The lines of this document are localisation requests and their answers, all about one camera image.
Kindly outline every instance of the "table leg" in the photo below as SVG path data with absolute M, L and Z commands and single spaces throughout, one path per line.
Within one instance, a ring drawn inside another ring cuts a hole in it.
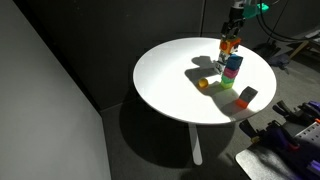
M 202 164 L 202 155 L 201 155 L 201 149 L 200 149 L 200 144 L 199 144 L 197 127 L 195 124 L 188 124 L 188 125 L 189 125 L 189 133 L 190 133 L 193 162 L 196 165 L 201 165 Z

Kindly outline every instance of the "dark floor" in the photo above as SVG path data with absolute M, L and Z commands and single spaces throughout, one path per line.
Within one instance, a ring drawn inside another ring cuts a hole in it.
M 320 58 L 302 53 L 288 65 L 289 74 L 272 67 L 277 91 L 272 102 L 249 119 L 255 128 L 284 119 L 272 110 L 279 100 L 290 108 L 320 101 Z M 250 145 L 239 123 L 197 126 L 203 164 L 192 162 L 185 123 L 166 118 L 141 99 L 102 112 L 113 180 L 248 179 L 234 157 Z

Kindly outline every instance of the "table top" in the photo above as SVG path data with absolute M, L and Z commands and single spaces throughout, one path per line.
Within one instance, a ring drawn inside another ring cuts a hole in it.
M 187 123 L 223 124 L 244 120 L 265 108 L 276 91 L 276 78 L 270 66 L 253 51 L 239 46 L 243 57 L 231 89 L 220 86 L 221 75 L 213 70 L 219 56 L 220 40 L 185 38 L 158 45 L 137 62 L 134 85 L 142 99 L 158 112 Z M 200 78 L 210 85 L 200 89 Z M 235 104 L 250 86 L 258 91 L 246 109 Z

